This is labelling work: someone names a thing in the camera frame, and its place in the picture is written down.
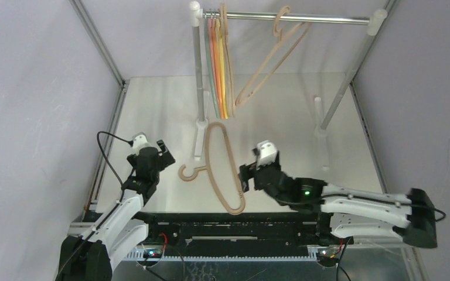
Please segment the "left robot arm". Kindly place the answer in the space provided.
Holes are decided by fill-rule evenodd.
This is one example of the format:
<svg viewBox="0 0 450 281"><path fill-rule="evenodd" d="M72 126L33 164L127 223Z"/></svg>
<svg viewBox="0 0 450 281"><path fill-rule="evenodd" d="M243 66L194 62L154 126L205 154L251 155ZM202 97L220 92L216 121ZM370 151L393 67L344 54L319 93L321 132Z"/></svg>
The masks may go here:
<svg viewBox="0 0 450 281"><path fill-rule="evenodd" d="M145 135L131 141L135 152L127 157L132 174L121 186L120 198L80 235L67 236L60 250L56 280L111 280L116 267L140 242L152 244L160 229L151 222L136 222L156 192L160 173L175 163L164 141L152 146Z"/></svg>

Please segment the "green wire hanger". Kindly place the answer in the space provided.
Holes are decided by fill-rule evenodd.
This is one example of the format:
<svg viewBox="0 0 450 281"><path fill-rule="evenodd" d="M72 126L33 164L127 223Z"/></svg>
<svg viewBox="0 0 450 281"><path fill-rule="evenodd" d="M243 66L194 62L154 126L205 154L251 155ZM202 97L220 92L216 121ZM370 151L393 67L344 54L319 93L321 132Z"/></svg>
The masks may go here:
<svg viewBox="0 0 450 281"><path fill-rule="evenodd" d="M212 54L211 54L211 48L210 48L210 41L209 41L209 24L207 19L203 20L204 23L204 46L205 46L205 52L206 52L206 65L207 65L207 70L208 70L208 79L209 79L209 85L210 85L210 93L212 96L212 101L213 101L213 106L214 106L214 111L216 114L216 117L218 119L221 118L220 116L220 110L219 110L219 105L218 105L218 101L217 101L217 95L216 95L216 86L215 86L215 82L214 82L214 74L213 74L213 66L212 66Z"/></svg>

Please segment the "yellow wire hanger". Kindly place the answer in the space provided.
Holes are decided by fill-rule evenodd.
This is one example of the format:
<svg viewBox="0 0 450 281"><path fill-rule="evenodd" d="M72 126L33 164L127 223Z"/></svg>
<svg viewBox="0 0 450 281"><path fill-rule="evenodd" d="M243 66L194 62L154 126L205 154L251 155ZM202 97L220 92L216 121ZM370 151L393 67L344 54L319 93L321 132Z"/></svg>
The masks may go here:
<svg viewBox="0 0 450 281"><path fill-rule="evenodd" d="M218 19L216 20L215 31L216 31L216 35L217 35L217 45L219 48L222 107L223 107L224 119L228 119L229 111L228 111L228 107L227 107L227 91L226 91L227 88L226 88L226 75L225 75L225 64L224 64L223 36L220 33L221 32L221 24Z"/></svg>

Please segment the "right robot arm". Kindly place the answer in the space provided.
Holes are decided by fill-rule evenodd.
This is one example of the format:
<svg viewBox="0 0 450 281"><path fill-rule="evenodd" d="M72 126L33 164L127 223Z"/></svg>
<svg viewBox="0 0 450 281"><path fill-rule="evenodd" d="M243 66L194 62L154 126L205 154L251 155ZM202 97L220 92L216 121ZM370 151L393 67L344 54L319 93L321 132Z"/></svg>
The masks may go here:
<svg viewBox="0 0 450 281"><path fill-rule="evenodd" d="M291 177L282 171L279 153L241 165L238 178L245 189L253 181L281 206L318 217L315 235L324 244L336 238L390 237L416 248L438 246L438 209L422 189L406 194L350 189L320 179Z"/></svg>

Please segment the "pink wire hanger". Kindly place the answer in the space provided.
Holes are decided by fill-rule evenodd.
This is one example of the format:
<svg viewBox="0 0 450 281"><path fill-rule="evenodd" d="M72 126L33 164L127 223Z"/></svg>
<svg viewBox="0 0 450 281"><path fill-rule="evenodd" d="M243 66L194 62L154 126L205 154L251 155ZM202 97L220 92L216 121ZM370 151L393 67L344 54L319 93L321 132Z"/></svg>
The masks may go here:
<svg viewBox="0 0 450 281"><path fill-rule="evenodd" d="M211 32L211 19L207 19L208 24L209 24L209 32ZM212 45L212 37L211 37L211 33L209 35L209 41L210 41L210 48L211 48L211 54L212 54L212 66L213 66L213 73L214 73L214 59L213 59L213 45Z"/></svg>

